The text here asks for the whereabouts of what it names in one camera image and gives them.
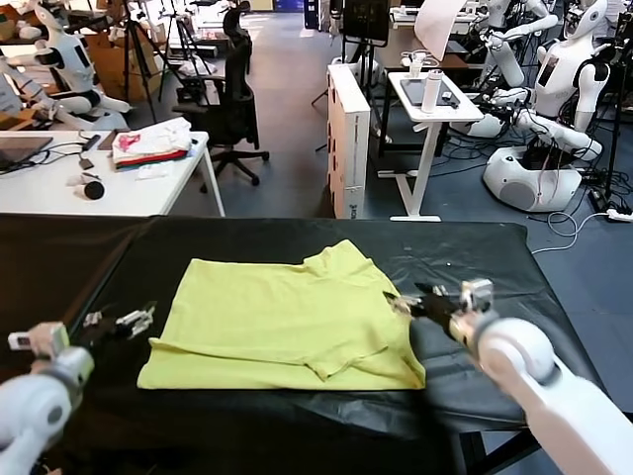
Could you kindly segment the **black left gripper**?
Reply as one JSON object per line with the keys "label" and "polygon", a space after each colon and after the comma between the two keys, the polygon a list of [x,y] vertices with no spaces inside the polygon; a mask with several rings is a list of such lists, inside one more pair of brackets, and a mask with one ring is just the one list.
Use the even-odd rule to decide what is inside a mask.
{"label": "black left gripper", "polygon": [[102,311],[90,312],[84,317],[82,328],[70,338],[70,343],[72,346],[97,349],[110,341],[135,338],[153,324],[156,304],[156,301],[150,301],[141,309],[116,320],[104,320]]}

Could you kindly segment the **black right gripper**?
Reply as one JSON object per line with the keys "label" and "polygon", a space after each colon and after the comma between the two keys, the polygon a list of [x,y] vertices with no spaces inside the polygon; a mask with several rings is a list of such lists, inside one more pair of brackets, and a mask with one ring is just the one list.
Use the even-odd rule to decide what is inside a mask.
{"label": "black right gripper", "polygon": [[415,282],[414,286],[420,293],[419,300],[384,291],[390,308],[402,316],[428,318],[444,330],[449,330],[452,317],[461,310],[461,306],[447,297],[443,286],[424,282]]}

